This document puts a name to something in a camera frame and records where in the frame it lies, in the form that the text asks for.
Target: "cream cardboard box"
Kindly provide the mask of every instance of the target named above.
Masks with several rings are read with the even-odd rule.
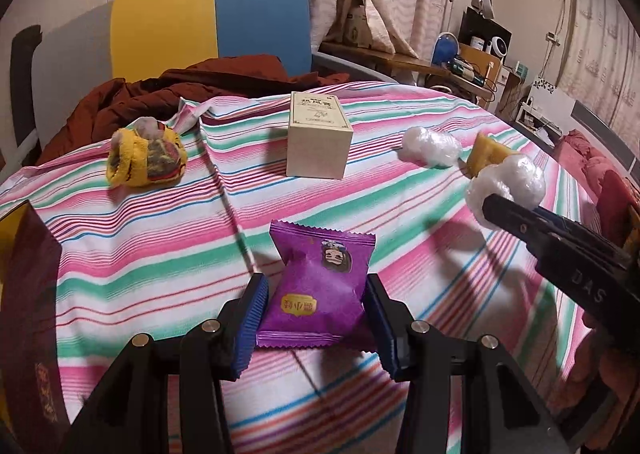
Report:
[[[336,96],[292,92],[287,176],[342,179],[353,129]]]

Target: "pink and green striped fabric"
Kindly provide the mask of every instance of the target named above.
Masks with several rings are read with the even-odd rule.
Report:
[[[536,274],[524,244],[479,227],[464,202],[463,171],[402,161],[397,150],[402,132],[422,125],[454,134],[466,159],[482,130],[544,169],[544,207],[595,225],[577,182],[520,133],[458,98],[377,82],[315,91],[336,94],[353,125],[340,181],[285,176],[288,96],[223,97],[208,101],[182,136],[189,160],[178,185],[110,189],[108,144],[100,143],[25,168],[0,188],[0,214],[29,198],[62,243],[56,336],[70,420],[131,336],[171,337],[215,317],[254,271],[277,282],[272,219],[375,233],[370,271],[416,317],[449,335],[496,335],[545,398],[568,372],[585,334],[580,310]],[[193,109],[185,102],[172,123]],[[238,453],[391,453],[407,386],[392,382],[375,354],[330,348],[257,350],[223,390]],[[175,401],[173,382],[170,392]],[[452,452],[459,410],[453,406]],[[177,452],[175,405],[170,421]]]

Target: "crumpled plastic wrap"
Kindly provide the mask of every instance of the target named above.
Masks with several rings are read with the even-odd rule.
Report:
[[[503,198],[513,201],[513,196],[509,192],[509,187],[502,181],[499,165],[487,165],[473,178],[466,188],[465,201],[476,218],[476,221],[489,230],[498,230],[498,227],[492,225],[484,218],[482,213],[482,204],[484,200],[491,194],[498,194]]]
[[[402,149],[412,160],[430,167],[451,167],[462,153],[462,144],[449,132],[410,127],[402,136]]]
[[[545,198],[546,182],[543,171],[524,154],[506,157],[500,167],[502,181],[509,187],[513,200],[533,210]]]
[[[532,210],[542,202],[545,193],[543,171],[528,156],[514,154],[498,165],[487,165],[480,170],[466,188],[465,201],[480,225],[497,230],[482,213],[482,204],[487,196],[498,194]]]

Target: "black tongs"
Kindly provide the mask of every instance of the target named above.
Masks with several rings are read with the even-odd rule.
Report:
[[[542,207],[533,211],[498,195],[482,205],[484,217],[527,244],[536,271],[594,317],[601,346],[640,355],[640,271],[638,261],[580,223]],[[596,375],[580,402],[558,424],[575,449],[609,415],[616,397]],[[638,452],[640,408],[631,415],[607,453]]]
[[[482,212],[524,241],[538,259],[536,271],[602,324],[618,347],[640,352],[640,276],[627,253],[575,221],[496,194]]]
[[[184,454],[232,454],[220,380],[249,365],[266,308],[268,283],[252,276],[241,298],[186,335],[155,341],[135,335],[113,361],[62,443],[62,454],[168,452],[167,377],[180,374]]]
[[[477,342],[444,336],[389,299],[378,275],[362,299],[382,367],[409,395],[396,454],[445,454],[450,377],[463,379],[462,454],[569,454],[551,415],[492,335]]]

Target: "chair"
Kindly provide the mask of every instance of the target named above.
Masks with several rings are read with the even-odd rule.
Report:
[[[355,80],[396,83],[312,53],[309,33],[308,0],[114,0],[87,11],[45,36],[33,52],[31,80],[16,80],[30,86],[34,122],[24,127],[30,123],[20,117],[20,147],[0,172],[0,183],[38,141],[44,147],[64,127],[92,88],[117,76],[133,82],[206,58],[267,53],[281,60],[289,76],[324,68]]]

